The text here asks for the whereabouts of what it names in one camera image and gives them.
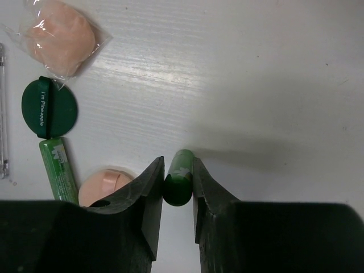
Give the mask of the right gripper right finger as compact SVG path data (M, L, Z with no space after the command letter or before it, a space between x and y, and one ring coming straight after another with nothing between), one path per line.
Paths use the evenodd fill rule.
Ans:
M363 220L350 206L241 201L193 162L202 272L362 272Z

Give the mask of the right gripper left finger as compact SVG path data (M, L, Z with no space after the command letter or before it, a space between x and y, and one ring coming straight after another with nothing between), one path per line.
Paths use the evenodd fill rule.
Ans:
M1 202L2 272L150 272L162 213L164 159L90 207Z

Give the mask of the dark green lipstick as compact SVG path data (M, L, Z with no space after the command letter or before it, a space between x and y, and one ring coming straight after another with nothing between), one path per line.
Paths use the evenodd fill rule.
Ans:
M168 204L183 206L190 201L193 193L194 158L190 150L180 150L173 157L162 185L162 195Z

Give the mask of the light green tube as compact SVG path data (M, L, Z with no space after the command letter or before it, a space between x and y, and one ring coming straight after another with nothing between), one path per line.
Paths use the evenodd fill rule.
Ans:
M55 200L78 205L78 190L63 140L43 140L39 148Z

